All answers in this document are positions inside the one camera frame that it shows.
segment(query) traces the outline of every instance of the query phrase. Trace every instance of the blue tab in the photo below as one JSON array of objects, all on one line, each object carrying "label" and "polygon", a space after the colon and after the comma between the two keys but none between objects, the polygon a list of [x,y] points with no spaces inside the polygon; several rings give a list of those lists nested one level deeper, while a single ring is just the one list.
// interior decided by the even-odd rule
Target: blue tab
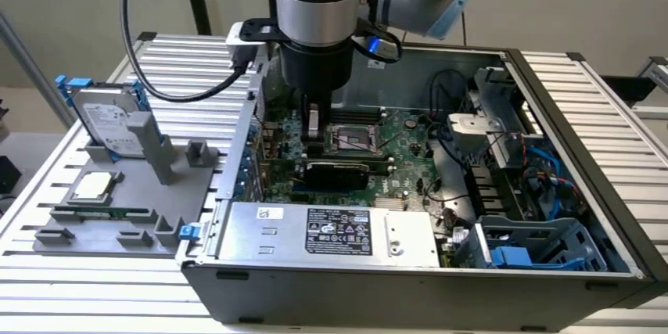
[{"label": "blue tab", "polygon": [[435,24],[431,26],[430,30],[427,31],[426,36],[436,39],[444,39],[446,36],[448,35],[450,28],[455,24],[455,22],[459,19],[459,15],[462,15],[462,11],[464,10],[464,6],[467,5],[468,0],[455,0],[443,14],[440,15],[439,19],[436,20]]},{"label": "blue tab", "polygon": [[71,88],[84,89],[92,84],[94,84],[92,78],[75,77],[72,80],[70,80],[67,86],[70,86]]},{"label": "blue tab", "polygon": [[179,231],[179,239],[198,240],[200,238],[200,227],[191,224],[184,224]]},{"label": "blue tab", "polygon": [[563,264],[534,264],[527,248],[499,246],[492,250],[492,264],[498,268],[574,271],[584,267],[584,258],[578,257]]},{"label": "blue tab", "polygon": [[519,246],[500,246],[492,250],[492,264],[498,268],[531,268],[530,251]]},{"label": "blue tab", "polygon": [[55,82],[59,86],[66,84],[67,76],[62,74],[59,77],[55,78]]}]

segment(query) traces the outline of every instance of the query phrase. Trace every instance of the metal bracket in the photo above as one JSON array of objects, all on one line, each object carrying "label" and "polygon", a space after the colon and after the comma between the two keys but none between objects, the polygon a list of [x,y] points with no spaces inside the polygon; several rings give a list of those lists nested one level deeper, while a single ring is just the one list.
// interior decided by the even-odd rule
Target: metal bracket
[{"label": "metal bracket", "polygon": [[248,19],[243,22],[239,39],[246,42],[290,42],[274,19]]}]

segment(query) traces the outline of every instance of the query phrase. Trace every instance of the blue connector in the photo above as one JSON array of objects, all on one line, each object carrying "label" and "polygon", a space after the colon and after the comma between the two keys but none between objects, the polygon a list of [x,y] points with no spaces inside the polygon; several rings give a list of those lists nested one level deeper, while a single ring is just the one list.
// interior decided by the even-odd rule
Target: blue connector
[{"label": "blue connector", "polygon": [[135,96],[138,97],[139,109],[142,111],[151,112],[151,104],[148,103],[147,92],[144,91],[144,87],[139,80],[132,82],[132,90],[135,90]]},{"label": "blue connector", "polygon": [[92,78],[82,78],[82,77],[75,77],[70,81],[67,81],[67,76],[62,74],[59,77],[55,78],[55,84],[56,87],[59,88],[60,95],[63,95],[63,99],[66,100],[66,104],[68,107],[75,106],[75,100],[72,99],[72,96],[70,95],[68,89],[86,89],[94,84],[94,79]]},{"label": "blue connector", "polygon": [[492,250],[492,264],[498,268],[575,271],[584,267],[584,258],[578,257],[564,264],[534,264],[527,248],[500,246]]},{"label": "blue connector", "polygon": [[[530,146],[527,148],[527,151],[538,154],[540,157],[546,158],[548,161],[552,162],[552,164],[555,165],[556,177],[559,178],[560,177],[560,168],[562,168],[560,161],[554,156],[551,156],[548,153],[546,153],[543,150],[538,149],[534,146]],[[559,194],[555,190],[555,204],[552,205],[552,211],[547,217],[547,220],[548,221],[555,220],[556,214],[559,214],[559,213],[560,213],[560,198],[559,198]]]},{"label": "blue connector", "polygon": [[180,240],[198,240],[200,238],[200,226],[192,224],[184,224],[179,230]]}]

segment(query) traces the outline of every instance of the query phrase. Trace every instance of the aluminum extrusion table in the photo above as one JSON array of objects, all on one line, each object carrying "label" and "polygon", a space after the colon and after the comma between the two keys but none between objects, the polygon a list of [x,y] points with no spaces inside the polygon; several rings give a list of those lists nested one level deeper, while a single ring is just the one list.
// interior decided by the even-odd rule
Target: aluminum extrusion table
[{"label": "aluminum extrusion table", "polygon": [[[138,42],[136,48],[150,80],[170,94],[202,92],[231,74],[224,38],[158,35],[152,41]],[[588,136],[588,132],[596,131],[590,127],[600,127],[600,124],[596,124],[595,117],[570,116],[567,109],[576,106],[570,98],[584,95],[594,101],[594,108],[604,112],[604,120],[619,122],[623,129],[618,131],[630,137],[630,141],[623,144],[636,152],[651,149],[642,142],[651,136],[643,135],[640,141],[632,136],[631,132],[638,130],[638,126],[622,123],[628,122],[628,119],[610,101],[588,66],[571,62],[566,54],[527,52],[524,55],[558,106],[564,110],[570,121],[576,123],[575,130],[583,137],[584,144],[594,147],[590,151],[595,153],[599,164],[603,163],[602,168],[614,173],[611,176],[619,177],[612,179],[612,183],[626,192],[620,193],[623,198],[627,195],[624,199],[634,202],[632,211],[668,258],[668,246],[663,245],[668,244],[668,210],[643,199],[648,195],[652,199],[658,199],[656,195],[660,195],[659,199],[668,195],[668,189],[663,187],[664,184],[668,185],[668,171],[656,176],[662,187],[655,187],[651,191],[638,191],[644,189],[640,178],[628,185],[623,167],[618,166],[620,163],[606,159],[610,155],[604,149],[616,146],[596,141],[600,137],[590,137],[591,134]],[[123,61],[108,81],[132,80],[131,73],[128,62]],[[248,76],[222,95],[192,104],[174,104],[151,99],[162,131],[171,135],[175,144],[184,143],[190,138],[203,138],[223,152],[204,203],[204,216],[214,209],[216,183],[224,169],[224,154],[235,134],[235,120],[247,86]],[[88,154],[82,150],[87,139],[78,122],[12,209],[0,219],[0,332],[296,332],[295,328],[223,326],[218,323],[210,317],[176,262],[171,259],[48,257],[32,251],[36,228],[50,219],[50,206],[60,202],[88,159]],[[632,151],[632,156],[646,158],[648,164],[663,162],[648,155]],[[394,331],[303,328],[300,332]],[[635,310],[600,311],[563,331],[567,334],[602,332],[667,333],[668,297],[659,297]]]}]

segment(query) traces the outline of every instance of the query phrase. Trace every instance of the warning label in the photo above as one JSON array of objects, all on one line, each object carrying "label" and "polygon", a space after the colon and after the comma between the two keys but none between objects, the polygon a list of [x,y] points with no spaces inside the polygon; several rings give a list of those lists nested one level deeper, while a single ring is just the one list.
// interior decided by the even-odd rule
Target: warning label
[{"label": "warning label", "polygon": [[306,250],[310,253],[372,256],[368,211],[310,209]]}]

